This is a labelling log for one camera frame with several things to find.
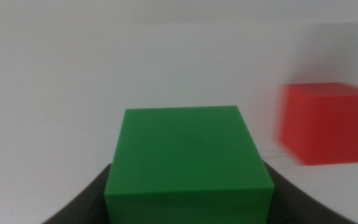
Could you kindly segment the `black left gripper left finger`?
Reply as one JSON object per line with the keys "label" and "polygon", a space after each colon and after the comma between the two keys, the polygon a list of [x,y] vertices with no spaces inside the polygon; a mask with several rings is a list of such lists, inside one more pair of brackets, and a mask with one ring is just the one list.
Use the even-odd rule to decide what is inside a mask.
{"label": "black left gripper left finger", "polygon": [[109,224],[104,190],[110,168],[108,164],[82,192],[43,224]]}

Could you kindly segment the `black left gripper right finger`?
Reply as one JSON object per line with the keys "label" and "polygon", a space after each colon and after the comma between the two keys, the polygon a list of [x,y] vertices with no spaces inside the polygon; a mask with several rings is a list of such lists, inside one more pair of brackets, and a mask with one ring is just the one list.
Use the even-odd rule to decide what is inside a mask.
{"label": "black left gripper right finger", "polygon": [[290,161],[265,161],[275,184],[268,223],[348,223],[358,218],[336,205],[332,196],[325,197],[327,185],[313,171],[322,167],[308,167]]}

